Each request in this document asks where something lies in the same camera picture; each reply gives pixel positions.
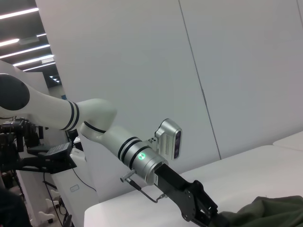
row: ceiling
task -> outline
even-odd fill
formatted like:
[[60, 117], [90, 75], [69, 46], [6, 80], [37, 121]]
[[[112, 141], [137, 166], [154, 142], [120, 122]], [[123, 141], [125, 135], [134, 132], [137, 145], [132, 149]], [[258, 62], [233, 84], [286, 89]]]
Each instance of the ceiling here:
[[[51, 48], [45, 47], [2, 58], [2, 56], [7, 54], [49, 44], [47, 34], [37, 37], [37, 35], [45, 34], [39, 11], [1, 19], [1, 16], [3, 15], [33, 9], [36, 7], [37, 5], [35, 0], [0, 0], [0, 45], [5, 41], [19, 39], [19, 41], [16, 43], [0, 46], [1, 61], [16, 64], [52, 54]], [[37, 69], [27, 70], [26, 72], [43, 72], [47, 86], [54, 87], [61, 84], [59, 73], [54, 62], [55, 61], [42, 63], [42, 61], [39, 60], [16, 67], [21, 70], [27, 70], [37, 66], [53, 63]]]

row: white table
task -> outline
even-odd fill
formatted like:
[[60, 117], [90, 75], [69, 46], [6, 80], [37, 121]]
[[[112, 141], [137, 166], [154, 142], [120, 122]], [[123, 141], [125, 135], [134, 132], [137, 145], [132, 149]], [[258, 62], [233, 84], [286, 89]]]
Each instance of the white table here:
[[[263, 146], [188, 171], [189, 182], [199, 180], [217, 203], [219, 212], [237, 212], [257, 196], [303, 196], [303, 152]], [[155, 186], [143, 189], [153, 198]], [[150, 202], [138, 191], [116, 197], [85, 211], [84, 227], [186, 227], [179, 208], [170, 200]]]
[[273, 143], [274, 146], [303, 151], [303, 131]]

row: green led light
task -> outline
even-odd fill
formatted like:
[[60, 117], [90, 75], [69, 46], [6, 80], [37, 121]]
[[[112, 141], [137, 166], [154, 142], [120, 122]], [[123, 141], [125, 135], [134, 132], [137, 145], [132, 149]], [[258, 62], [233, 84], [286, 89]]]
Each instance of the green led light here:
[[138, 158], [139, 158], [140, 160], [145, 159], [145, 154], [144, 154], [144, 153], [139, 154], [139, 155], [138, 155]]

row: green cloth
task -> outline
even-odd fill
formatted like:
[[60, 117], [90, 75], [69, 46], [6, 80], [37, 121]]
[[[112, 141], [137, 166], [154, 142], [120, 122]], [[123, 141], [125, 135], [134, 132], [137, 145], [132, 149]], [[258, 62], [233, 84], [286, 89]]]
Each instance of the green cloth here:
[[230, 227], [303, 227], [303, 198], [257, 197], [237, 213], [221, 214], [229, 220]]

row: robotic arm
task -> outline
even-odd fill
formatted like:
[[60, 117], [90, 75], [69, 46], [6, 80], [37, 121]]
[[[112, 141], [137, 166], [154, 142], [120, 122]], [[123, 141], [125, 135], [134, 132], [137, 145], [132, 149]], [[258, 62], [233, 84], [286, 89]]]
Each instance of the robotic arm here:
[[0, 74], [0, 97], [0, 117], [28, 114], [37, 125], [66, 131], [77, 128], [130, 168], [122, 181], [132, 182], [130, 177], [137, 174], [172, 199], [186, 221], [202, 227], [211, 221], [217, 226], [228, 226], [199, 181], [189, 183], [168, 167], [165, 158], [179, 157], [182, 137], [182, 130], [170, 119], [162, 122], [154, 137], [141, 141], [120, 126], [110, 128], [117, 111], [102, 99], [79, 103], [61, 100], [44, 95], [8, 74]]

